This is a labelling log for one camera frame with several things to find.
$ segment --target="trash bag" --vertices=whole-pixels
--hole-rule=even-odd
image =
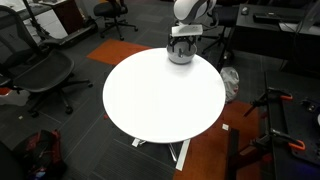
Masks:
[[[231,102],[237,97],[239,90],[239,75],[233,67],[224,67],[220,75],[226,89],[226,103]]]

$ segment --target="backpack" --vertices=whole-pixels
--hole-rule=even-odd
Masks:
[[[25,170],[27,180],[58,180],[67,169],[57,130],[32,134],[13,149],[13,154]]]

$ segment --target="white round table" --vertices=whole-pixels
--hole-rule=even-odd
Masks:
[[[108,76],[103,104],[113,123],[147,142],[175,143],[208,129],[225,104],[224,83],[200,56],[177,65],[165,48],[136,53]]]

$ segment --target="floor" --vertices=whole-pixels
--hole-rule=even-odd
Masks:
[[[171,2],[159,0],[127,1],[129,14],[124,18],[138,26],[139,31],[121,28],[125,41],[150,46],[165,47],[170,27],[174,22]],[[97,20],[103,27],[102,19]],[[203,16],[197,22],[210,24]],[[206,31],[205,34],[218,34],[221,27]],[[75,61],[73,79],[88,78],[92,88],[77,85],[66,88],[65,92],[73,105],[71,115],[64,113],[62,101],[55,94],[50,96],[39,110],[40,116],[32,118],[27,113],[33,101],[26,106],[2,105],[0,108],[0,140],[9,148],[40,129],[58,129],[61,132],[62,156],[69,169],[64,179],[102,180],[102,179],[172,179],[175,164],[169,150],[164,145],[145,144],[135,148],[133,141],[104,117],[102,104],[103,84],[113,67],[86,58],[108,38],[118,39],[115,29],[108,31],[101,39],[93,34],[76,45],[63,49]],[[197,43],[198,54],[211,40],[202,39]],[[216,63],[222,47],[214,47],[206,55],[201,55]],[[228,62],[240,77],[237,100],[250,102],[263,91],[263,72],[278,70],[282,60],[235,51],[235,58]]]

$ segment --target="plastic bag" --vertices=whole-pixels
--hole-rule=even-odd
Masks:
[[[4,95],[0,94],[0,105],[12,104],[24,106],[28,101],[29,95],[30,93],[26,90],[21,90],[20,93],[15,90],[10,90]]]
[[[224,67],[221,69],[220,75],[226,89],[226,103],[237,97],[239,90],[239,75],[233,67]]]

